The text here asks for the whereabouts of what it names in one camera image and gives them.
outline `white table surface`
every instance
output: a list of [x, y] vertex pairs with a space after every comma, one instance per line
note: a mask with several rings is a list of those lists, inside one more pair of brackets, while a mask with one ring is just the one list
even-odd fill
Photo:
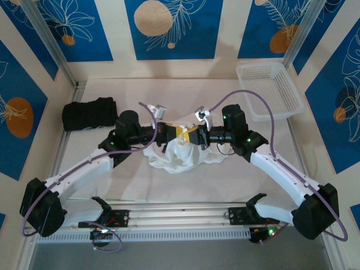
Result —
[[[135, 110], [141, 124], [149, 123], [150, 118], [138, 102], [161, 104], [167, 108], [163, 121], [171, 122], [193, 113], [201, 105], [214, 106], [227, 93], [238, 88], [236, 79], [89, 79], [82, 102], [113, 97], [118, 114]], [[270, 122], [254, 123], [241, 93], [228, 98], [223, 106], [228, 104], [239, 104], [246, 114], [249, 129], [270, 139]], [[71, 132], [60, 171], [91, 154], [111, 129]], [[277, 152], [300, 168], [286, 120], [276, 120], [274, 144]], [[274, 180], [236, 155], [220, 164], [201, 164], [188, 172], [169, 174], [151, 167], [148, 158], [138, 152], [74, 194], [73, 198], [100, 196], [152, 202], [231, 202], [247, 201], [260, 192], [290, 200]]]

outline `metal post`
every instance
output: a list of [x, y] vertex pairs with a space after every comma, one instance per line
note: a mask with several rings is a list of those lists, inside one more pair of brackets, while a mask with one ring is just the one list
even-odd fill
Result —
[[301, 21], [298, 30], [295, 33], [295, 36], [290, 43], [289, 48], [287, 49], [282, 63], [286, 69], [288, 69], [293, 63], [295, 57], [300, 51], [306, 37], [308, 36], [311, 28], [313, 27], [317, 17], [319, 16], [321, 10], [323, 9], [326, 0], [308, 0], [312, 1], [307, 12], [304, 15], [303, 20]]
[[77, 86], [75, 76], [71, 72], [68, 62], [62, 53], [59, 45], [53, 37], [50, 29], [48, 28], [43, 16], [38, 10], [35, 2], [32, 0], [19, 0], [22, 10], [24, 10], [29, 21], [33, 25], [35, 31], [39, 35], [41, 41], [44, 43], [46, 49], [49, 51], [51, 57], [54, 59], [56, 65], [62, 70], [67, 81], [74, 87]]

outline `folded black garment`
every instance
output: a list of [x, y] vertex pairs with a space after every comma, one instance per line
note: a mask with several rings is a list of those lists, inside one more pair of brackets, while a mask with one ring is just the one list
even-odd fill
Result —
[[72, 102], [62, 110], [65, 131], [111, 127], [118, 118], [116, 102], [112, 97], [99, 97], [91, 102]]

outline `laundry basket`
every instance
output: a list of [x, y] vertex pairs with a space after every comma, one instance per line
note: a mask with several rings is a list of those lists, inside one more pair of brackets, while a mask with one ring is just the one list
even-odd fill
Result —
[[[241, 89], [261, 95], [275, 119], [288, 118], [305, 110], [304, 101], [282, 63], [243, 64], [236, 68], [236, 73]], [[253, 121], [270, 120], [269, 112], [259, 98], [248, 93], [244, 95]]]

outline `gray floor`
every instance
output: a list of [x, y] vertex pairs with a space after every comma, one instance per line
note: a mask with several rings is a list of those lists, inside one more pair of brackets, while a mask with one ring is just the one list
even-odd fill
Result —
[[331, 269], [320, 237], [311, 241], [287, 228], [263, 246], [248, 240], [125, 242], [119, 253], [90, 244], [38, 244], [31, 270]]

